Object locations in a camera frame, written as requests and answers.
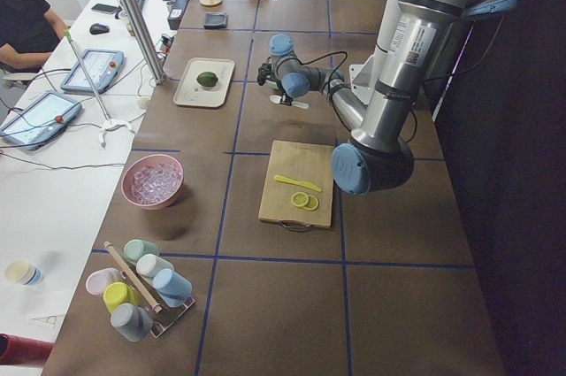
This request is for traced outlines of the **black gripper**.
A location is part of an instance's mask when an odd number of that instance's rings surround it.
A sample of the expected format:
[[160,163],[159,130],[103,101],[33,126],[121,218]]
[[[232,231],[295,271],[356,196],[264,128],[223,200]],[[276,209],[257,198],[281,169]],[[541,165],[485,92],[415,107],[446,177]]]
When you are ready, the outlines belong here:
[[282,105],[292,105],[293,99],[287,95],[282,87],[280,81],[278,81],[273,75],[269,75],[267,78],[267,84],[275,91],[273,95],[270,95],[270,101],[274,104]]

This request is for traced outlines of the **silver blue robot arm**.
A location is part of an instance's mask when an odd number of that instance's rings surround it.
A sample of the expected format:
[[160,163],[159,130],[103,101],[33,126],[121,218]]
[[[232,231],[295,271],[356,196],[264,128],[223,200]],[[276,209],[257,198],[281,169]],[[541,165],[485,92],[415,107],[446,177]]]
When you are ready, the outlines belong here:
[[409,179],[414,158],[401,138],[431,63],[458,20],[510,12],[518,0],[387,0],[374,53],[362,66],[370,76],[371,99],[364,104],[338,70],[306,65],[290,36],[274,35],[269,59],[257,82],[276,83],[280,101],[290,105],[310,91],[320,92],[349,129],[347,142],[332,153],[333,179],[351,195],[396,188]]

